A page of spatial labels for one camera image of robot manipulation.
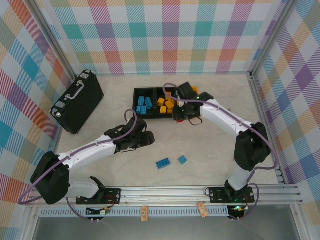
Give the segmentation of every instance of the black briefcase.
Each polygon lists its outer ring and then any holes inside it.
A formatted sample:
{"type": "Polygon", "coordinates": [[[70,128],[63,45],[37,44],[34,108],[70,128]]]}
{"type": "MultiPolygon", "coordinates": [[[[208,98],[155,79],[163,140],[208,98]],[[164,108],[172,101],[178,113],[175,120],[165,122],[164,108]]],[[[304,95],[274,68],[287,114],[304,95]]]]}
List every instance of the black briefcase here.
{"type": "Polygon", "coordinates": [[[97,76],[90,70],[84,70],[50,113],[67,132],[77,134],[103,98],[97,76]]]}

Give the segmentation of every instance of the mounting plate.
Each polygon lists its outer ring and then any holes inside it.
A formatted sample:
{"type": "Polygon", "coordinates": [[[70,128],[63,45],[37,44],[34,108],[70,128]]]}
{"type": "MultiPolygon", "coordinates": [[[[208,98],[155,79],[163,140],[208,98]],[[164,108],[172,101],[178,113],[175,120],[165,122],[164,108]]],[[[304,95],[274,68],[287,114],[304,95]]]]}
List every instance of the mounting plate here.
{"type": "Polygon", "coordinates": [[[255,196],[253,195],[253,193],[254,192],[252,190],[252,187],[247,186],[243,190],[243,194],[239,196],[237,201],[230,201],[229,197],[225,192],[224,187],[209,187],[210,203],[212,204],[229,204],[229,203],[245,204],[247,203],[247,199],[245,195],[248,198],[248,203],[254,203],[255,196]]]}
{"type": "Polygon", "coordinates": [[[86,198],[83,196],[77,197],[75,204],[77,205],[112,205],[110,199],[114,200],[114,205],[120,204],[121,189],[120,188],[106,188],[104,191],[104,198],[101,201],[97,201],[95,198],[86,198]]]}

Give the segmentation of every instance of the black tray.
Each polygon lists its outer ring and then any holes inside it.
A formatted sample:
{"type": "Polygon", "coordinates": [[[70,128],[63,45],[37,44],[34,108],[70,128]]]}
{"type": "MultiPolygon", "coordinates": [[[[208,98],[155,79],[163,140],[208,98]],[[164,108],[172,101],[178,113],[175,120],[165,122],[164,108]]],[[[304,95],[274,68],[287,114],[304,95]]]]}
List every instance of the black tray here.
{"type": "MultiPolygon", "coordinates": [[[[167,92],[172,92],[175,90],[174,87],[166,87],[167,92]]],[[[152,108],[146,110],[146,114],[137,114],[139,118],[142,119],[172,119],[172,114],[161,114],[160,107],[157,106],[159,98],[166,99],[162,87],[147,87],[147,88],[135,88],[133,90],[133,105],[132,109],[137,110],[139,97],[150,98],[152,102],[152,108]]]]}

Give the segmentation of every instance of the metal extrusion bar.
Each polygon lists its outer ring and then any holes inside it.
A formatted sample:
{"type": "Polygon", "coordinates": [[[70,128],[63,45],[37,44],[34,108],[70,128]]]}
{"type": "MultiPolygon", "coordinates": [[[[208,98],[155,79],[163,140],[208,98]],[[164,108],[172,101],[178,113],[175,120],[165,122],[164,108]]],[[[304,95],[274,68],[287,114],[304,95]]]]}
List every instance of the metal extrusion bar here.
{"type": "Polygon", "coordinates": [[[288,0],[282,10],[282,13],[280,14],[278,20],[276,21],[274,28],[272,32],[269,35],[269,38],[262,49],[255,65],[252,69],[252,75],[255,76],[260,68],[265,63],[272,47],[274,46],[275,42],[278,40],[278,37],[280,36],[282,30],[285,28],[285,25],[287,23],[287,20],[289,19],[291,13],[295,9],[296,5],[298,4],[299,0],[288,0]]]}
{"type": "MultiPolygon", "coordinates": [[[[87,217],[140,217],[141,207],[139,206],[127,206],[120,207],[114,206],[107,215],[90,215],[86,214],[86,207],[75,207],[74,210],[82,216],[87,217]]],[[[211,217],[228,217],[227,206],[207,206],[209,216],[211,217]]],[[[160,206],[160,207],[149,207],[149,217],[197,217],[201,216],[197,206],[160,206]]],[[[71,218],[77,217],[69,207],[43,207],[41,208],[41,218],[71,218]]]]}
{"type": "MultiPolygon", "coordinates": [[[[273,138],[273,134],[272,134],[272,131],[271,131],[271,128],[270,128],[270,124],[269,124],[269,121],[268,121],[268,118],[267,118],[267,114],[266,114],[266,111],[264,109],[264,106],[263,106],[263,103],[262,103],[262,100],[261,100],[262,98],[261,98],[261,96],[259,94],[258,87],[256,85],[255,79],[253,77],[251,77],[251,76],[248,76],[247,79],[248,79],[249,87],[250,87],[250,90],[251,90],[251,93],[252,93],[252,96],[253,96],[253,100],[254,100],[255,106],[257,108],[258,116],[259,116],[260,120],[262,121],[262,123],[265,126],[267,135],[269,136],[269,142],[272,144],[273,148],[275,149],[275,151],[277,153],[277,156],[278,156],[278,159],[280,159],[280,154],[278,152],[278,148],[276,147],[277,145],[276,145],[275,139],[273,138]]],[[[284,169],[285,169],[285,167],[283,166],[282,162],[279,161],[279,168],[275,169],[279,184],[283,184],[283,183],[288,183],[289,182],[288,177],[284,172],[284,169]]]]}
{"type": "Polygon", "coordinates": [[[23,214],[22,225],[20,226],[19,235],[16,238],[17,240],[30,240],[33,239],[37,222],[40,216],[40,208],[31,207],[26,208],[23,214]]]}
{"type": "Polygon", "coordinates": [[[74,72],[72,66],[70,65],[64,51],[62,50],[59,42],[57,41],[54,33],[51,30],[48,22],[44,18],[39,6],[35,3],[35,0],[24,0],[25,5],[31,12],[33,18],[38,23],[41,32],[45,36],[46,40],[48,41],[49,45],[52,46],[53,51],[55,52],[57,58],[61,62],[64,70],[67,72],[70,79],[74,80],[76,73],[74,72]]]}
{"type": "MultiPolygon", "coordinates": [[[[208,196],[205,195],[207,187],[216,186],[150,186],[150,187],[120,187],[121,201],[119,206],[150,206],[150,207],[186,207],[195,206],[197,203],[205,201],[206,206],[236,206],[236,203],[215,203],[211,204],[208,196]]],[[[259,185],[260,205],[297,205],[303,200],[297,185],[288,184],[268,184],[259,185]]],[[[31,198],[36,198],[39,193],[35,190],[31,198]]],[[[75,205],[76,199],[71,198],[71,203],[75,205]]],[[[30,203],[27,207],[67,207],[65,199],[54,205],[47,205],[43,199],[36,203],[30,203]]],[[[104,205],[87,205],[87,207],[105,207],[104,205]]]]}

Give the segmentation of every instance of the briefcase handle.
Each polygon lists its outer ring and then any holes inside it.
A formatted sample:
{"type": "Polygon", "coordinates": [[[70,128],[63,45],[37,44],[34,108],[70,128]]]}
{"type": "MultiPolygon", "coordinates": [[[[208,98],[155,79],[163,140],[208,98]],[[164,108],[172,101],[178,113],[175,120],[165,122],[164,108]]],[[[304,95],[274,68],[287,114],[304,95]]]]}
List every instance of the briefcase handle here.
{"type": "Polygon", "coordinates": [[[75,98],[79,95],[79,93],[80,93],[80,92],[82,91],[82,89],[84,89],[84,87],[85,87],[84,83],[83,83],[81,80],[79,80],[79,81],[76,83],[76,86],[77,86],[77,87],[79,87],[79,85],[81,85],[81,87],[79,88],[78,91],[76,91],[76,93],[74,94],[74,96],[70,96],[70,94],[65,95],[65,97],[64,97],[64,100],[65,100],[65,101],[67,101],[67,99],[73,100],[73,99],[75,99],[75,98]]]}

